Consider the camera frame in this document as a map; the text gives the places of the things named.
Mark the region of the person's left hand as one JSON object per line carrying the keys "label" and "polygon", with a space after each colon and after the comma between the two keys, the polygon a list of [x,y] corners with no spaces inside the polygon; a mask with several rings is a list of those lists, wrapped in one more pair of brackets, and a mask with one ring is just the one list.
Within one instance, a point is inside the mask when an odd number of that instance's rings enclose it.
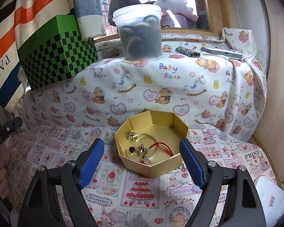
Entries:
{"label": "person's left hand", "polygon": [[0,198],[9,196],[9,182],[6,178],[6,168],[9,164],[10,152],[5,143],[0,145]]}

